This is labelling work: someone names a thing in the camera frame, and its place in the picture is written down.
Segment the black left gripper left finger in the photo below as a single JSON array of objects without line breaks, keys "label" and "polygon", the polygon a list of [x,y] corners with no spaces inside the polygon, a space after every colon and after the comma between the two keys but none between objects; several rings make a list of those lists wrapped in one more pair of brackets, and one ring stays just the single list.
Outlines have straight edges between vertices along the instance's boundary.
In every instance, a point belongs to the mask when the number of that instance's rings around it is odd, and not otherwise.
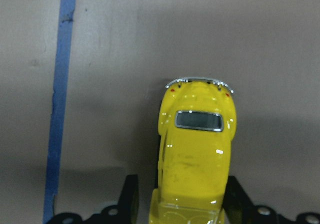
[{"label": "black left gripper left finger", "polygon": [[93,214],[84,224],[136,224],[139,209],[138,175],[127,175],[118,203]]}]

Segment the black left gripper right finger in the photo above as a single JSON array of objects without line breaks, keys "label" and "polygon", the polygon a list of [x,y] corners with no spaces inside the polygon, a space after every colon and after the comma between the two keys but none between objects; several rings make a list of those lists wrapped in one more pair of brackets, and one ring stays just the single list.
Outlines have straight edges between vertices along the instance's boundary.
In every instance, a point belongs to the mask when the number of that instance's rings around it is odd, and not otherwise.
[{"label": "black left gripper right finger", "polygon": [[229,176],[224,210],[231,224],[279,224],[278,214],[270,207],[255,205],[235,176]]}]

